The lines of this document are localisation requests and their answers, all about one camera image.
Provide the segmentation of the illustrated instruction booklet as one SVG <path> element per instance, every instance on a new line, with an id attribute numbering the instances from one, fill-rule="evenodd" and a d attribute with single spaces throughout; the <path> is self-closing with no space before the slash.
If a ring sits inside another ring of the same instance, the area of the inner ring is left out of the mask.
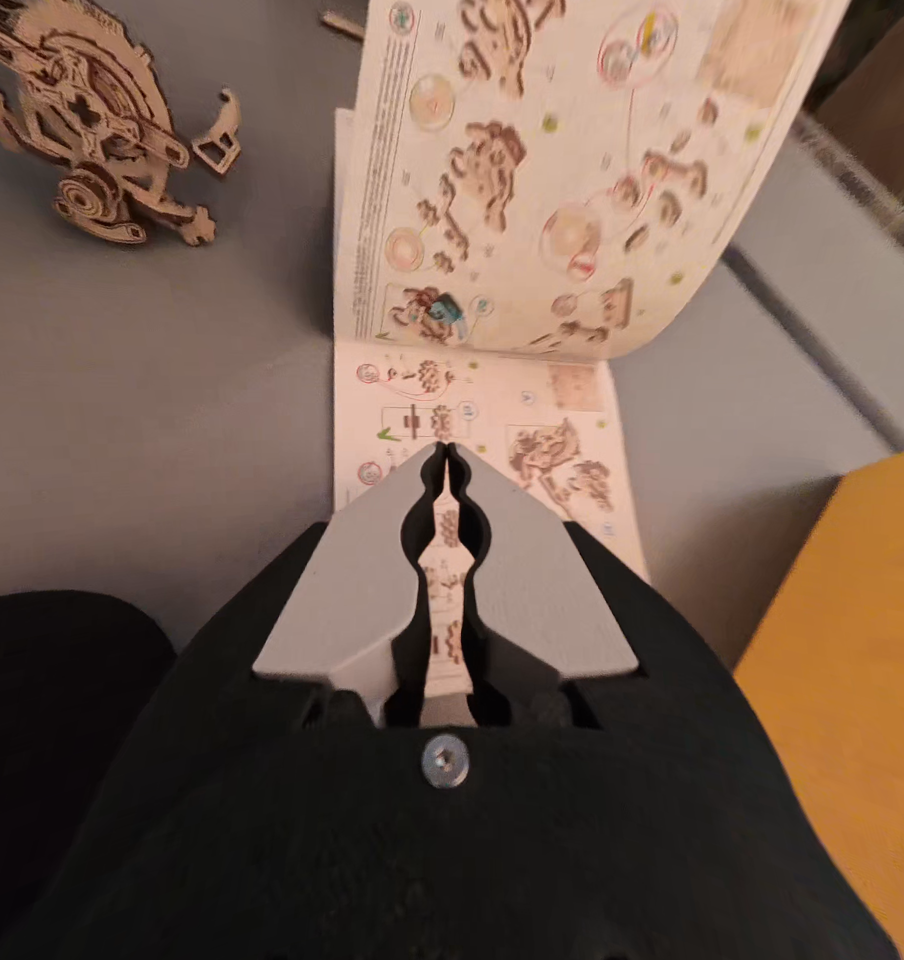
<path id="1" fill-rule="evenodd" d="M 369 2 L 336 117 L 336 508 L 458 444 L 646 577 L 608 362 L 707 279 L 848 6 Z M 467 691 L 453 500 L 424 573 Z"/>

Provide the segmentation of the wooden mechanical model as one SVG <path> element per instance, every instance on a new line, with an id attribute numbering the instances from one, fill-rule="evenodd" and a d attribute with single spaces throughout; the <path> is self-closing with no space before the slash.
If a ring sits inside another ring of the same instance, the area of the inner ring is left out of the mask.
<path id="1" fill-rule="evenodd" d="M 241 108 L 230 89 L 219 92 L 216 121 L 186 143 L 151 51 L 86 1 L 0 2 L 0 66 L 16 82 L 14 107 L 0 89 L 0 143 L 62 170 L 52 206 L 64 221 L 122 246 L 148 240 L 145 220 L 191 247 L 214 241 L 208 209 L 168 186 L 193 160 L 218 177 L 238 160 Z"/>

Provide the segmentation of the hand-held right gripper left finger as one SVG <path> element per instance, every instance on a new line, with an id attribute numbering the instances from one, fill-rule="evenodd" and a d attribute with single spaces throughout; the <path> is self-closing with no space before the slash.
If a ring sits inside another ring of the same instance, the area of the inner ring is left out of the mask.
<path id="1" fill-rule="evenodd" d="M 351 691 L 380 727 L 417 727 L 432 649 L 427 580 L 448 448 L 435 442 L 328 521 L 253 664 Z"/>

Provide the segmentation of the yellow plastic bin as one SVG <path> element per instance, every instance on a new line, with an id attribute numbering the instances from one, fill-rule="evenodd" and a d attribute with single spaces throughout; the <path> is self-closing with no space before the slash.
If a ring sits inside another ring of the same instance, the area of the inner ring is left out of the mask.
<path id="1" fill-rule="evenodd" d="M 904 958 L 904 453 L 840 480 L 734 676 Z"/>

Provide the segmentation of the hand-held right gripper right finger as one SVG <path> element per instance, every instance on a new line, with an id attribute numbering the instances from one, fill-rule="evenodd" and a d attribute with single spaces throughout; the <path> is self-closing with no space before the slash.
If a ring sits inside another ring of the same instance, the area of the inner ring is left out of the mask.
<path id="1" fill-rule="evenodd" d="M 582 680 L 637 673 L 639 660 L 554 511 L 476 453 L 447 447 L 458 537 L 473 559 L 460 643 L 477 722 L 511 722 Z"/>

